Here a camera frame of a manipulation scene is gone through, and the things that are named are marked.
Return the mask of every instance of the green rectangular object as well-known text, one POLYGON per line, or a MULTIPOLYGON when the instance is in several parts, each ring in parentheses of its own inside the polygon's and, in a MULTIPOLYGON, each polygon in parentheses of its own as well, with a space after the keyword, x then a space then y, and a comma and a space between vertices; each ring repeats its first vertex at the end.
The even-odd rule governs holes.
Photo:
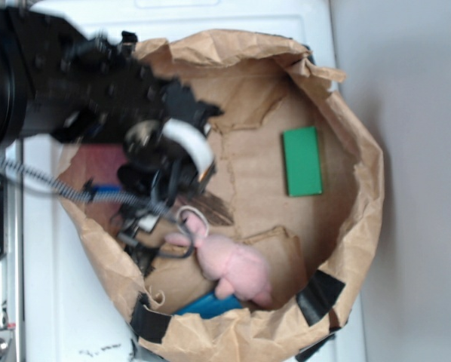
POLYGON ((283 139, 289 196, 321 194, 323 183, 316 128, 287 130, 283 139))

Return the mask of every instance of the brown paper bag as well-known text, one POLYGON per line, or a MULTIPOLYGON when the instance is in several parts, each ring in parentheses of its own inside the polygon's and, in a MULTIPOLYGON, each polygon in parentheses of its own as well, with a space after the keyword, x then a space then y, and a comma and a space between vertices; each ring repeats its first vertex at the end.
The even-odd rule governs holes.
MULTIPOLYGON (((155 75, 178 76, 197 99, 225 111, 211 120, 218 173, 208 189, 230 205, 235 223, 215 231, 266 255, 272 310, 236 309, 210 320, 170 316, 213 289, 194 257, 158 258, 144 280, 111 236, 116 206, 63 201, 116 308, 141 346, 167 360, 281 361, 348 320, 379 237, 382 150, 339 93, 329 91, 344 73, 313 65, 309 55, 287 38, 219 30, 171 44, 145 41, 136 51, 155 75), (324 193, 289 198, 281 134, 307 125, 318 130, 324 193)), ((116 182, 113 165, 122 157, 119 146, 67 149, 61 178, 77 188, 97 174, 96 182, 116 182)), ((161 222, 150 238, 171 229, 161 222)))

